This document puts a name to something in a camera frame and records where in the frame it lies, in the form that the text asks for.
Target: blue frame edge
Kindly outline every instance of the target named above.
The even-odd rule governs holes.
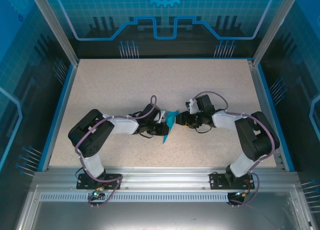
[[[49,160],[51,158],[54,145],[56,143],[56,139],[58,136],[58,132],[61,126],[62,118],[64,116],[65,109],[67,107],[67,102],[69,99],[71,88],[75,80],[76,71],[77,71],[77,67],[74,67],[71,64],[64,82],[63,89],[61,91],[58,105],[55,110],[50,131],[44,145],[43,153],[37,169],[38,171],[45,171],[46,168],[48,167]]]
[[[285,140],[284,133],[283,133],[282,128],[280,126],[280,122],[279,122],[279,118],[278,118],[278,115],[277,115],[277,112],[276,112],[276,108],[275,108],[275,105],[274,105],[274,103],[272,101],[271,94],[270,94],[270,91],[269,91],[269,88],[268,88],[268,85],[267,85],[267,81],[266,81],[265,75],[264,75],[264,73],[262,71],[261,64],[259,63],[257,67],[258,67],[258,72],[260,74],[261,81],[262,81],[262,84],[263,84],[263,88],[265,90],[265,94],[266,94],[266,97],[267,97],[267,100],[268,100],[268,104],[270,105],[272,116],[274,118],[275,126],[276,126],[276,129],[278,131],[278,137],[280,139],[280,142],[281,142],[281,145],[282,145],[282,148],[283,148],[283,153],[284,153],[284,157],[285,157],[285,159],[283,159],[283,160],[285,160],[287,162],[289,171],[295,171],[295,167],[294,167],[294,164],[292,162],[292,159],[291,159],[291,156],[290,156],[290,153],[289,153],[289,149],[288,149],[288,146],[287,146],[287,143],[286,143],[286,140]]]

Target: vented metal strip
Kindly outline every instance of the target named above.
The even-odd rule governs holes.
[[[86,202],[91,193],[43,192],[40,201]],[[102,202],[110,195],[95,202]],[[226,192],[116,192],[110,202],[228,202]]]

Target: beige table surface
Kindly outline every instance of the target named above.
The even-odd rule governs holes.
[[[126,115],[143,110],[155,94],[161,109],[184,111],[185,101],[204,90],[222,94],[229,102],[230,111],[260,110],[247,60],[81,60],[49,165],[80,166],[68,132],[91,109]],[[225,106],[217,96],[210,98],[216,108]],[[235,161],[242,151],[237,133],[221,128],[198,134],[174,125],[166,143],[162,141],[162,137],[112,135],[100,150],[102,163],[105,166],[219,167]],[[276,163],[270,157],[259,166],[273,167]]]

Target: blue cloth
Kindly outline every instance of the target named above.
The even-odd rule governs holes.
[[[168,111],[167,112],[165,122],[166,122],[167,126],[169,127],[169,133],[175,124],[177,114],[179,114],[179,111]],[[163,137],[163,143],[166,142],[168,136],[169,136],[169,134],[167,136]]]

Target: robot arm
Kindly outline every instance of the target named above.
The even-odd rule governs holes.
[[[152,105],[148,104],[143,111],[129,114],[124,118],[112,118],[105,121],[97,129],[95,129],[79,146],[81,158],[86,170],[98,179],[104,179],[105,169],[101,163],[99,151],[105,143],[109,135],[125,133],[125,134],[141,134],[148,133],[151,136],[165,136],[169,133],[169,127],[164,122],[166,111],[161,111],[155,107],[147,117],[142,119],[131,119],[133,117],[143,116],[152,109]],[[76,146],[80,139],[99,121],[109,117],[102,114],[99,110],[93,109],[76,125],[68,134],[73,146]]]
[[[252,119],[228,114],[224,109],[216,110],[208,95],[191,99],[186,102],[186,107],[188,111],[179,113],[176,117],[177,124],[186,125],[192,129],[206,124],[210,127],[226,128],[238,133],[242,153],[235,162],[226,168],[225,178],[230,186],[236,186],[237,179],[246,175],[257,161],[270,154],[272,150],[270,138],[261,126]],[[275,149],[277,149],[280,146],[279,139],[265,115],[262,112],[255,112],[251,116],[267,128],[273,138]]]

